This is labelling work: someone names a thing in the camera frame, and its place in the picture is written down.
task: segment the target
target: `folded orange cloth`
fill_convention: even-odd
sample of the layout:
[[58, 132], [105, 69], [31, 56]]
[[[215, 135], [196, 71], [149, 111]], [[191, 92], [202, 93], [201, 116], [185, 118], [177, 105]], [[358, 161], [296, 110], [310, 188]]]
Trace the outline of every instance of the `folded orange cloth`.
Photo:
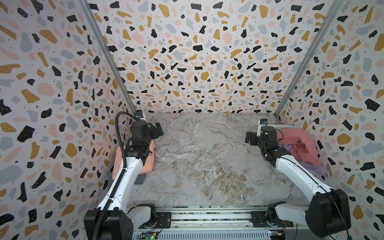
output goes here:
[[[155, 144], [153, 143], [153, 141], [151, 141], [151, 144], [149, 145], [149, 150], [152, 152], [152, 154], [147, 157], [144, 167], [139, 174], [149, 173], [153, 171], [153, 161], [155, 160]], [[120, 147], [118, 147], [116, 149], [115, 167], [113, 168], [112, 179], [116, 178], [120, 169], [121, 161], [122, 161], [121, 149]]]

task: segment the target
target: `black corrugated cable sleeve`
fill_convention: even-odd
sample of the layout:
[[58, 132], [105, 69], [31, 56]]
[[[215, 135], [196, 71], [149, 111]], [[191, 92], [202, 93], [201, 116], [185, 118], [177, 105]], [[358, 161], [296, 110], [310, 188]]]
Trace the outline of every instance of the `black corrugated cable sleeve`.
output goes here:
[[[133, 118], [135, 121], [137, 121], [137, 118], [135, 116], [133, 116], [132, 114], [128, 113], [128, 112], [124, 112], [124, 111], [121, 111], [121, 112], [118, 112], [116, 114], [116, 117], [115, 117], [115, 127], [116, 127], [116, 135], [117, 135], [117, 138], [118, 138], [118, 143], [120, 145], [120, 148], [121, 148], [121, 154], [122, 154], [122, 160], [123, 160], [123, 168], [126, 168], [127, 167], [127, 159], [126, 159], [126, 156], [125, 156], [125, 153], [124, 153], [124, 144], [121, 140], [121, 136], [120, 136], [120, 130], [119, 130], [119, 116], [122, 115], [122, 114], [125, 114], [125, 115], [128, 115], [130, 116], [131, 118]], [[115, 186], [113, 187], [113, 190], [111, 192], [111, 195], [109, 196], [109, 199], [107, 201], [107, 203], [105, 204], [103, 210], [101, 211], [100, 213], [100, 216], [99, 218], [97, 219], [97, 222], [96, 222], [96, 226], [95, 226], [95, 229], [93, 231], [93, 236], [92, 236], [92, 239], [93, 240], [98, 240], [99, 239], [99, 232], [100, 232], [100, 227], [101, 227], [101, 224], [105, 221], [106, 219], [106, 212], [108, 210], [108, 207], [109, 205], [111, 204], [112, 202], [112, 199], [114, 196], [115, 196], [115, 193], [119, 187], [119, 184], [121, 182], [121, 179], [123, 178], [124, 176], [124, 173], [125, 173], [125, 169], [123, 169], [119, 175], [119, 178], [117, 179], [116, 181], [116, 184]]]

